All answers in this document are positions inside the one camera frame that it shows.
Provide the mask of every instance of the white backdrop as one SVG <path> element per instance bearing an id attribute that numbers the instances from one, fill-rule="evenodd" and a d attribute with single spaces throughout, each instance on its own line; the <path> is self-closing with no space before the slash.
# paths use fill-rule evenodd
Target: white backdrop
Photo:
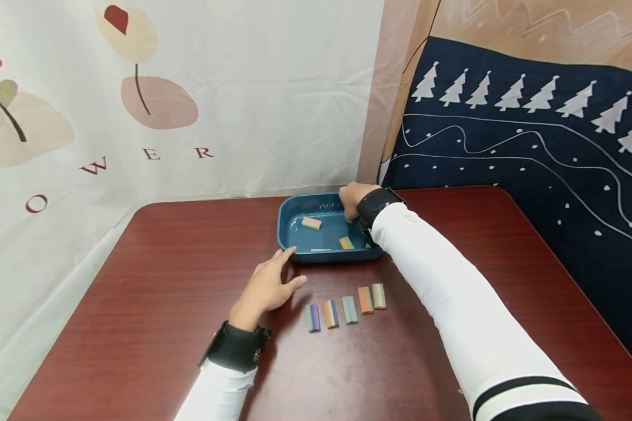
<path id="1" fill-rule="evenodd" d="M 356 178 L 383 10 L 0 0 L 0 420 L 139 207 Z"/>

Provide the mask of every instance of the white sleeve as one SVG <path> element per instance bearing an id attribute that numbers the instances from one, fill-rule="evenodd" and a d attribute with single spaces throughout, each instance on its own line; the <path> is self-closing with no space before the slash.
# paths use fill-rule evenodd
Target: white sleeve
<path id="1" fill-rule="evenodd" d="M 594 412 L 480 271 L 434 227 L 393 203 L 379 213 L 372 236 L 434 319 L 473 419 L 551 402 Z"/>
<path id="2" fill-rule="evenodd" d="M 247 373 L 206 360 L 174 421 L 236 421 L 257 368 Z"/>

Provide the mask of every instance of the chalk piece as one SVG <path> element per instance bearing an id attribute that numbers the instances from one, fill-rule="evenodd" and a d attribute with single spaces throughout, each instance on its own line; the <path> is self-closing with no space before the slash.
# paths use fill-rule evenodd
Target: chalk piece
<path id="1" fill-rule="evenodd" d="M 359 300 L 360 300 L 360 314 L 368 315 L 373 313 L 374 307 L 372 306 L 372 298 L 370 297 L 370 288 L 359 288 Z"/>
<path id="2" fill-rule="evenodd" d="M 355 325 L 358 322 L 356 305 L 352 296 L 342 297 L 342 307 L 344 308 L 344 319 L 347 325 Z"/>
<path id="3" fill-rule="evenodd" d="M 372 296 L 375 299 L 375 309 L 386 308 L 386 296 L 384 295 L 384 284 L 372 284 Z"/>
<path id="4" fill-rule="evenodd" d="M 321 321 L 318 318 L 318 306 L 316 304 L 307 305 L 307 328 L 309 332 L 321 331 Z"/>
<path id="5" fill-rule="evenodd" d="M 325 318 L 325 325 L 328 326 L 329 329 L 339 327 L 337 308 L 335 307 L 334 300 L 329 300 L 323 303 L 323 317 Z"/>
<path id="6" fill-rule="evenodd" d="M 302 218 L 302 226 L 306 229 L 318 231 L 321 229 L 321 221 L 306 216 Z"/>
<path id="7" fill-rule="evenodd" d="M 349 240 L 348 237 L 339 239 L 339 245 L 341 245 L 343 249 L 347 249 L 347 250 L 354 248 L 354 244 L 351 243 L 351 240 Z"/>

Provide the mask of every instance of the red-brown table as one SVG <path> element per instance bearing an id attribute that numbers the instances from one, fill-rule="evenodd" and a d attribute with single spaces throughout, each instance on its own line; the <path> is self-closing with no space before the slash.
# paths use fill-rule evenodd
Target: red-brown table
<path id="1" fill-rule="evenodd" d="M 479 267 L 604 419 L 632 420 L 632 359 L 510 196 L 494 187 L 401 194 Z M 140 209 L 9 419 L 173 420 L 213 332 L 277 248 L 282 200 Z M 388 257 L 286 275 L 297 274 L 308 284 L 264 320 L 274 337 L 242 417 L 469 419 L 432 320 Z M 307 333 L 304 305 L 374 282 L 388 309 Z M 343 318 L 341 301 L 338 309 Z"/>

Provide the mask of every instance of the fabric wall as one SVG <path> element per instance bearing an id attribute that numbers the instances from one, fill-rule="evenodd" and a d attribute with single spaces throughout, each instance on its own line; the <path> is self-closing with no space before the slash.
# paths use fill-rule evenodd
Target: fabric wall
<path id="1" fill-rule="evenodd" d="M 0 0 L 0 420 L 142 205 L 373 181 L 417 5 Z"/>
<path id="2" fill-rule="evenodd" d="M 632 0 L 442 0 L 429 29 L 380 179 L 505 189 L 632 354 Z"/>

